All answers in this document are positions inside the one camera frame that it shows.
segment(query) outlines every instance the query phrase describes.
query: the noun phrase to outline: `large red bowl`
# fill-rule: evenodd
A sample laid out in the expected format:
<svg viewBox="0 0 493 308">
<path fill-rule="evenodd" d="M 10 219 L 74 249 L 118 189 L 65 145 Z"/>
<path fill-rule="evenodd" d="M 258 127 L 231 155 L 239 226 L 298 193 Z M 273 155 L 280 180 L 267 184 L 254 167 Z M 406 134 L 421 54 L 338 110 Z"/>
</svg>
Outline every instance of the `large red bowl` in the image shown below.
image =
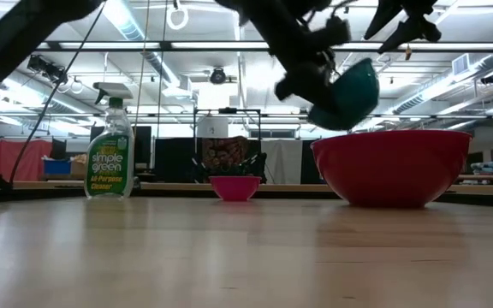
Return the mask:
<svg viewBox="0 0 493 308">
<path fill-rule="evenodd" d="M 312 149 L 323 178 L 350 204 L 413 208 L 450 188 L 470 141 L 467 133 L 408 130 L 323 139 Z"/>
<path fill-rule="evenodd" d="M 212 189 L 223 201 L 247 201 L 258 190 L 259 176 L 211 176 Z"/>
</svg>

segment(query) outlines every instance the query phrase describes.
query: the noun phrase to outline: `security camera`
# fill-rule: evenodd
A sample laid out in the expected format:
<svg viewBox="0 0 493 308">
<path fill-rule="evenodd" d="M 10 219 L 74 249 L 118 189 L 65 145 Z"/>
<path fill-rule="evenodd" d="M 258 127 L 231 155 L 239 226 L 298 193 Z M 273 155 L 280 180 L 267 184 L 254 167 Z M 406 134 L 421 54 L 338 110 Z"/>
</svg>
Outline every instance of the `security camera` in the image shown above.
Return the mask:
<svg viewBox="0 0 493 308">
<path fill-rule="evenodd" d="M 226 82 L 226 74 L 223 72 L 223 68 L 214 68 L 211 74 L 211 83 L 214 85 L 221 85 Z"/>
</svg>

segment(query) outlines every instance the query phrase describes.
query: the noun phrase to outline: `blue bin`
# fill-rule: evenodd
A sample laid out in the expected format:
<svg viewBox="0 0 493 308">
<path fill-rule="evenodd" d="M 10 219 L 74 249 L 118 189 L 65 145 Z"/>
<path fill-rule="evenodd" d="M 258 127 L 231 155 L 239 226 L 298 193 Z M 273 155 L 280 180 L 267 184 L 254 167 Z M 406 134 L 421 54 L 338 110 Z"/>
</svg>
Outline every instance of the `blue bin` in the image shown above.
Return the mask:
<svg viewBox="0 0 493 308">
<path fill-rule="evenodd" d="M 72 163 L 69 160 L 45 160 L 46 175 L 70 175 Z"/>
</svg>

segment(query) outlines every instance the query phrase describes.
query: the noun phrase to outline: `simple green cleaner bottle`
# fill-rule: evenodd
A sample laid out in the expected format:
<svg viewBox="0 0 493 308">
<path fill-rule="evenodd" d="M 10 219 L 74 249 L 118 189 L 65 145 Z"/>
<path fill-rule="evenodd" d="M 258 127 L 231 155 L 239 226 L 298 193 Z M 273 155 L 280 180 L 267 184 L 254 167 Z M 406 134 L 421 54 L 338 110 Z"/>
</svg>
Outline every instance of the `simple green cleaner bottle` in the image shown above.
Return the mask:
<svg viewBox="0 0 493 308">
<path fill-rule="evenodd" d="M 87 150 L 88 198 L 127 198 L 134 184 L 134 133 L 122 98 L 110 98 L 104 131 Z"/>
</svg>

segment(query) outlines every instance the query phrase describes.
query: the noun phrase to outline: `ceiling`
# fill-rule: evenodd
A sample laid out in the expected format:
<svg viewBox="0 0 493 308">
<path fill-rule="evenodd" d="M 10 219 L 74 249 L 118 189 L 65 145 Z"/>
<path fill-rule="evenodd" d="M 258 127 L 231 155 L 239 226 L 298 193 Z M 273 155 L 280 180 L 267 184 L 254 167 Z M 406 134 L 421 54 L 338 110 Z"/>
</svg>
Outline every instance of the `ceiling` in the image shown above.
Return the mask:
<svg viewBox="0 0 493 308">
<path fill-rule="evenodd" d="M 15 1 L 0 0 L 0 18 L 14 3 Z M 208 0 L 181 1 L 181 7 L 187 11 L 188 20 L 183 28 L 172 29 L 165 20 L 166 4 L 165 1 L 152 0 L 150 1 L 151 8 L 148 9 L 147 0 L 131 0 L 128 3 L 131 16 L 136 20 L 136 24 L 142 31 L 146 26 L 146 20 L 149 15 L 146 36 L 150 40 L 210 42 L 262 40 L 252 24 L 247 24 L 243 29 L 237 31 L 235 26 L 237 24 L 236 15 L 232 11 L 218 7 Z M 359 0 L 357 3 L 350 5 L 347 13 L 343 9 L 338 12 L 341 18 L 348 19 L 353 40 L 361 40 L 364 30 L 368 27 L 375 13 L 376 7 L 377 0 Z M 51 34 L 48 40 L 81 41 L 93 23 L 96 13 L 81 21 L 62 25 Z M 329 14 L 329 10 L 316 14 L 311 23 L 311 28 L 318 28 L 324 25 Z M 182 16 L 181 12 L 174 13 L 171 18 L 172 22 L 179 24 L 182 21 Z M 102 15 L 88 40 L 124 41 L 125 38 L 114 26 L 115 21 L 112 23 L 110 19 L 109 14 Z M 394 21 L 390 22 L 372 40 L 385 40 L 395 30 L 397 22 L 404 19 L 405 15 L 403 13 L 399 14 Z M 443 32 L 442 42 L 493 42 L 492 0 L 441 0 L 437 2 L 436 12 L 428 16 L 428 20 L 438 24 L 439 29 Z M 36 54 L 40 54 L 63 67 L 68 65 L 74 55 L 72 52 L 38 52 Z M 407 61 L 404 53 L 378 55 L 365 52 L 336 52 L 336 63 L 338 63 L 338 69 L 343 72 L 361 59 L 370 57 L 374 61 L 375 69 L 379 72 L 381 86 L 380 105 L 374 113 L 390 114 L 390 111 L 400 105 L 408 97 L 409 93 L 421 91 L 422 87 L 426 88 L 431 82 L 435 82 L 436 78 L 449 72 L 452 61 L 462 55 L 463 53 L 454 52 L 414 52 L 410 60 Z M 247 108 L 260 108 L 268 113 L 290 113 L 297 112 L 299 108 L 310 106 L 307 101 L 301 98 L 290 98 L 284 102 L 280 102 L 276 98 L 273 94 L 273 87 L 282 78 L 284 70 L 276 59 L 265 52 L 241 52 L 240 56 L 235 51 L 164 52 L 160 56 L 168 66 L 169 71 L 175 76 L 189 77 L 193 82 L 193 89 L 203 89 L 206 86 L 207 73 L 210 74 L 214 67 L 222 67 L 228 76 L 234 77 L 239 76 L 241 68 L 241 82 L 245 89 L 244 106 Z M 17 72 L 27 78 L 25 86 L 32 86 L 30 83 L 37 81 L 46 86 L 50 85 L 48 80 L 43 77 L 33 75 L 27 69 L 27 62 L 22 63 L 17 68 Z M 80 92 L 76 91 L 77 93 L 68 90 L 62 94 L 62 100 L 72 98 L 74 102 L 80 102 L 80 104 L 74 106 L 79 109 L 85 108 L 85 112 L 92 112 L 93 109 L 104 109 L 104 106 L 94 106 L 93 103 L 97 97 L 97 91 L 92 89 L 94 82 L 103 80 L 126 83 L 134 94 L 134 99 L 128 101 L 130 105 L 136 105 L 140 101 L 140 106 L 157 107 L 158 103 L 161 102 L 162 112 L 172 113 L 177 110 L 191 112 L 193 109 L 193 102 L 189 98 L 161 94 L 161 88 L 163 87 L 164 89 L 167 86 L 162 85 L 153 66 L 144 61 L 143 56 L 137 52 L 110 52 L 107 55 L 99 52 L 82 52 L 70 69 L 69 75 L 72 79 L 76 78 L 82 84 L 81 87 L 80 83 L 76 83 L 72 89 L 82 90 Z M 426 102 L 404 111 L 403 114 L 434 115 L 450 108 L 450 106 L 472 99 L 480 93 L 493 92 L 493 85 L 485 86 L 480 84 L 477 86 L 477 91 L 475 91 L 474 84 L 474 81 L 464 80 L 460 85 L 451 87 L 449 91 L 438 93 L 439 95 L 433 95 Z M 201 91 L 200 95 L 208 95 L 204 94 L 207 92 Z M 239 87 L 236 83 L 229 85 L 226 92 L 230 92 L 231 101 L 234 101 L 235 96 L 235 103 L 232 103 L 232 105 L 240 101 L 238 99 Z M 480 115 L 492 108 L 493 97 L 486 99 L 484 104 L 482 102 L 473 103 L 454 113 L 450 113 L 450 115 L 457 113 Z M 359 130 L 390 127 L 415 128 L 420 127 L 422 123 L 435 128 L 446 128 L 458 122 L 465 122 L 457 119 L 447 121 L 431 119 L 411 121 L 410 118 L 394 119 L 393 121 L 373 120 L 362 123 L 359 126 Z M 165 117 L 163 121 L 178 122 L 172 117 Z M 183 123 L 187 123 L 187 121 L 188 119 L 180 120 Z M 287 124 L 300 123 L 298 119 L 287 119 L 282 120 L 282 122 Z"/>
</svg>

